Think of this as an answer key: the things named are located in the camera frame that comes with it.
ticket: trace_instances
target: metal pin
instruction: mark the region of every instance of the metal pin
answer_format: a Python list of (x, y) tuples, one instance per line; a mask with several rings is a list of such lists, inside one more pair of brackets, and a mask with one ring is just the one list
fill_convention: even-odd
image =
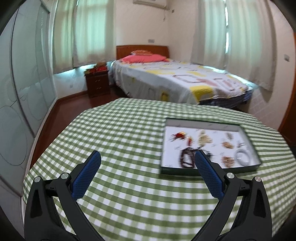
[(261, 177), (255, 177), (256, 182), (261, 182)]
[(69, 174), (66, 172), (61, 175), (62, 179), (67, 179), (68, 177), (69, 177)]
[(40, 177), (36, 177), (35, 179), (34, 179), (34, 182), (40, 182), (40, 180), (41, 180), (41, 178)]
[(229, 172), (229, 173), (227, 173), (227, 177), (230, 178), (230, 179), (232, 179), (232, 178), (234, 178), (234, 174), (231, 173), (231, 172)]

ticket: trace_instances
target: sliding wardrobe door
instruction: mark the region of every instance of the sliding wardrobe door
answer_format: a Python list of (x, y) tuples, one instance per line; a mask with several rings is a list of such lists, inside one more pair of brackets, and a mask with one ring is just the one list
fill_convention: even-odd
[[(15, 16), (16, 13), (0, 36), (0, 179), (21, 196), (33, 136), (23, 118), (12, 81), (10, 48)], [(0, 204), (8, 202), (7, 198), (0, 195)]]
[(48, 111), (36, 57), (36, 24), (40, 6), (40, 0), (26, 0), (20, 6), (12, 35), (12, 71), (16, 91), (34, 135)]
[(41, 5), (36, 24), (36, 59), (44, 99), (47, 107), (50, 107), (55, 99), (55, 92), (52, 78), (49, 74), (48, 24), (49, 12)]

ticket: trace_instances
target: wooden headboard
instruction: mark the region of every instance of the wooden headboard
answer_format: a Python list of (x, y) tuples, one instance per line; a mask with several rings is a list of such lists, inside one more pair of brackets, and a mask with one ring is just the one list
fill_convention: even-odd
[(167, 58), (170, 57), (167, 46), (160, 45), (118, 45), (116, 46), (116, 59), (124, 58), (135, 50), (148, 50), (154, 54), (160, 54)]

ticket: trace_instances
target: air conditioner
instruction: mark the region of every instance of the air conditioner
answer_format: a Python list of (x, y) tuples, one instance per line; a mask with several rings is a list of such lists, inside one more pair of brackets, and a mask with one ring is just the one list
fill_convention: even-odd
[(167, 7), (167, 0), (133, 0), (133, 3), (158, 7), (162, 9), (166, 9)]

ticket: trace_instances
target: green checkered tablecloth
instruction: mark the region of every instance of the green checkered tablecloth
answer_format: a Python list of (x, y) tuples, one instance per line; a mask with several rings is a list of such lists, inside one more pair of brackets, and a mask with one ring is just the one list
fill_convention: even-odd
[[(191, 240), (217, 199), (201, 179), (159, 174), (166, 118), (240, 124), (262, 165), (257, 172), (269, 198), (273, 233), (296, 202), (296, 161), (282, 136), (254, 116), (213, 106), (118, 99), (81, 113), (46, 149), (24, 180), (27, 201), (34, 177), (58, 178), (84, 162), (93, 150), (102, 164), (77, 202), (106, 240)], [(229, 230), (241, 199), (224, 228)], [(73, 232), (58, 199), (66, 230)]]

